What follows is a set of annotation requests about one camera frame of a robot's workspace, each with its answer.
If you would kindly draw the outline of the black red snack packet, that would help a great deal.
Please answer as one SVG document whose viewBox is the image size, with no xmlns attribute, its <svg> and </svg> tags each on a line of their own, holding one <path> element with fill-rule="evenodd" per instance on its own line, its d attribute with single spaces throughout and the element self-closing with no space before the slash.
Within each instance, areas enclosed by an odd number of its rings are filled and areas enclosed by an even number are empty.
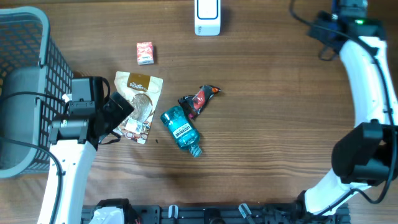
<svg viewBox="0 0 398 224">
<path fill-rule="evenodd" d="M 209 100 L 221 91 L 220 88 L 213 85 L 202 85 L 196 95 L 183 96 L 178 100 L 184 113 L 190 119 L 196 119 L 204 110 Z"/>
</svg>

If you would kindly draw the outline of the blue mouthwash bottle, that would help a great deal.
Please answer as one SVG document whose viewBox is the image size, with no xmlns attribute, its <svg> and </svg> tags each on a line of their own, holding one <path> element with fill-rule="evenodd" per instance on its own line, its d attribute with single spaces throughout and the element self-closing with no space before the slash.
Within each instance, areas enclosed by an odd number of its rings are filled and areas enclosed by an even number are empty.
<svg viewBox="0 0 398 224">
<path fill-rule="evenodd" d="M 181 150 L 188 151 L 193 157 L 202 154 L 199 146 L 200 133 L 189 122 L 181 106 L 172 107 L 160 118 Z"/>
</svg>

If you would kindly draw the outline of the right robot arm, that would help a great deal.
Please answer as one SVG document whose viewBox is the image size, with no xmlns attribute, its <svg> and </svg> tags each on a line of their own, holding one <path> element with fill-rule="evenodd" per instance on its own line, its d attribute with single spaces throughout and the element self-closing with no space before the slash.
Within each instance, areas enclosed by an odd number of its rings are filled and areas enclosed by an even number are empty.
<svg viewBox="0 0 398 224">
<path fill-rule="evenodd" d="M 366 1 L 333 1 L 308 22 L 308 35 L 342 61 L 354 103 L 354 128 L 333 148 L 331 169 L 298 200 L 307 220 L 329 217 L 355 195 L 381 186 L 384 200 L 397 178 L 397 97 L 381 21 L 367 17 Z"/>
</svg>

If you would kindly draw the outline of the small red white carton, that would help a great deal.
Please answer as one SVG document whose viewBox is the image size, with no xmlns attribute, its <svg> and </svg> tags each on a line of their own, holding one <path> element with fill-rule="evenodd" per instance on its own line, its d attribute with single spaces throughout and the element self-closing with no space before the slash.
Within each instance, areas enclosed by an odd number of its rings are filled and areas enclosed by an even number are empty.
<svg viewBox="0 0 398 224">
<path fill-rule="evenodd" d="M 154 64 L 154 48 L 152 42 L 139 42 L 137 48 L 137 63 L 139 65 Z"/>
</svg>

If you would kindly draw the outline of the brown white snack pouch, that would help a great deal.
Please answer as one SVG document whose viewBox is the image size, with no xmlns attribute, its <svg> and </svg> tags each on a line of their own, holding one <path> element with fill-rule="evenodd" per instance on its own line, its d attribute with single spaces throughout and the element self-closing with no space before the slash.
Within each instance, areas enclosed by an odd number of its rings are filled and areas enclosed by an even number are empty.
<svg viewBox="0 0 398 224">
<path fill-rule="evenodd" d="M 114 131 L 127 139 L 145 144 L 162 91 L 163 79 L 118 71 L 114 84 L 117 92 L 134 108 Z"/>
</svg>

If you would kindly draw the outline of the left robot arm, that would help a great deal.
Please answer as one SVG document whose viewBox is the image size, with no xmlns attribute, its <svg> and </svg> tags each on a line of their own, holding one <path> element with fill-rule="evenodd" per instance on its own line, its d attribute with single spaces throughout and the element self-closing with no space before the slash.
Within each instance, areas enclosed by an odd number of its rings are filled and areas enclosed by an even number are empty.
<svg viewBox="0 0 398 224">
<path fill-rule="evenodd" d="M 50 125 L 50 169 L 39 223 L 80 223 L 88 174 L 102 140 L 134 108 L 105 93 L 103 77 L 74 78 L 66 110 Z"/>
</svg>

